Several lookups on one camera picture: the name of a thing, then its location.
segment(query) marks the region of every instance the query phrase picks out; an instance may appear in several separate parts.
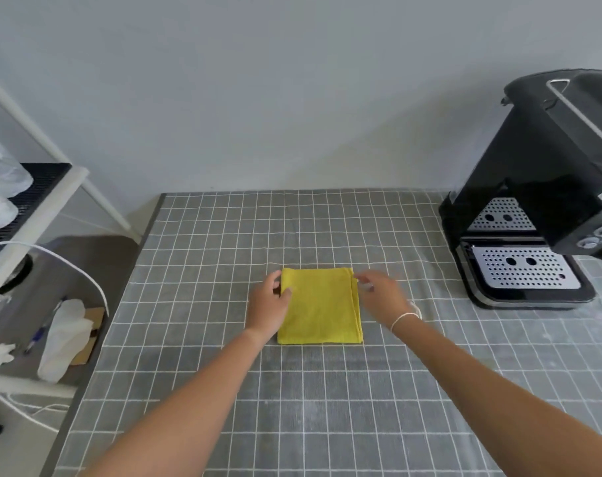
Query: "countertop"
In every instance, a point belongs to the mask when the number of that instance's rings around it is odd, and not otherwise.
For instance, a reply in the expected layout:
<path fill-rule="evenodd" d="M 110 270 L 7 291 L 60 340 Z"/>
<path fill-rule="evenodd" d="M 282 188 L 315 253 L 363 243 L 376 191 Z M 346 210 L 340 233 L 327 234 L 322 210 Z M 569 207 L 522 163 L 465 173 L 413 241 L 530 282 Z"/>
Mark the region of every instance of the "countertop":
<path fill-rule="evenodd" d="M 249 286 L 282 265 L 389 272 L 456 344 L 602 434 L 602 261 L 579 260 L 599 293 L 582 308 L 482 310 L 446 246 L 441 200 L 375 189 L 163 196 L 43 474 L 75 475 L 191 378 L 241 331 Z M 362 320 L 362 345 L 270 342 L 206 475 L 503 475 L 415 355 Z"/>

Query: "white shelf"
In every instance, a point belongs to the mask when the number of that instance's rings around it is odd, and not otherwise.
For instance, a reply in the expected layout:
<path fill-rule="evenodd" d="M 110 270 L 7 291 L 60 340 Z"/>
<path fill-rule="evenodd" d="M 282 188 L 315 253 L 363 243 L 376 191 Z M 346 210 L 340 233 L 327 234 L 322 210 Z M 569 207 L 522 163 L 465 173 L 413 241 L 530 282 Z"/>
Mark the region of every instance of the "white shelf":
<path fill-rule="evenodd" d="M 88 175 L 89 170 L 84 167 L 72 166 L 11 240 L 35 244 Z M 19 244 L 3 247 L 0 251 L 0 288 L 28 251 L 28 246 Z"/>

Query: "white bracelet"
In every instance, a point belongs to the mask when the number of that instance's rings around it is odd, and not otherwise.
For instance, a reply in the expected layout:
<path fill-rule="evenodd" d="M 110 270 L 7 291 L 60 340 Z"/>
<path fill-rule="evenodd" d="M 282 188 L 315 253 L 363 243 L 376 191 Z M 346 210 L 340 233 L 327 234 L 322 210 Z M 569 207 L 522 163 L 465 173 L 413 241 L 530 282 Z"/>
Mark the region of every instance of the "white bracelet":
<path fill-rule="evenodd" d="M 413 304 L 414 308 L 416 309 L 417 313 L 413 313 L 413 312 L 407 312 L 407 313 L 403 313 L 401 314 L 398 318 L 396 318 L 396 320 L 392 323 L 392 325 L 389 327 L 389 330 L 393 333 L 394 332 L 394 327 L 396 326 L 396 323 L 398 323 L 398 321 L 403 317 L 403 316 L 407 316 L 407 315 L 414 315 L 417 316 L 420 319 L 423 319 L 423 317 L 421 316 L 421 311 L 420 308 L 418 306 L 416 306 L 415 304 Z"/>

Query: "left hand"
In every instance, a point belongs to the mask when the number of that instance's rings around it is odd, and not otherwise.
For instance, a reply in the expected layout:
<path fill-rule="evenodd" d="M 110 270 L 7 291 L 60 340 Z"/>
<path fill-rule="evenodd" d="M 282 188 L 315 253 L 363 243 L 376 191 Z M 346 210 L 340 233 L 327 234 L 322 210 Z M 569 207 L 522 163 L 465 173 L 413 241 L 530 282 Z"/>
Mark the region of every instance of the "left hand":
<path fill-rule="evenodd" d="M 264 282 L 253 288 L 248 298 L 244 331 L 256 337 L 257 342 L 262 346 L 274 336 L 283 324 L 292 298 L 290 288 L 287 288 L 281 296 L 274 294 L 274 289 L 280 285 L 275 279 L 280 275 L 280 270 L 267 275 Z"/>

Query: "coffee machine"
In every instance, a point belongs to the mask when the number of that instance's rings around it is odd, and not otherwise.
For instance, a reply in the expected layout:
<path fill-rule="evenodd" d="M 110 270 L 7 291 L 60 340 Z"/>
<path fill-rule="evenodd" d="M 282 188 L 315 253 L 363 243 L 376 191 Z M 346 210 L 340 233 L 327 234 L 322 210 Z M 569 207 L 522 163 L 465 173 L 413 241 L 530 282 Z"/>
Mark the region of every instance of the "coffee machine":
<path fill-rule="evenodd" d="M 595 290 L 573 256 L 602 259 L 602 71 L 514 80 L 513 104 L 464 186 L 440 205 L 474 303 L 569 309 Z"/>

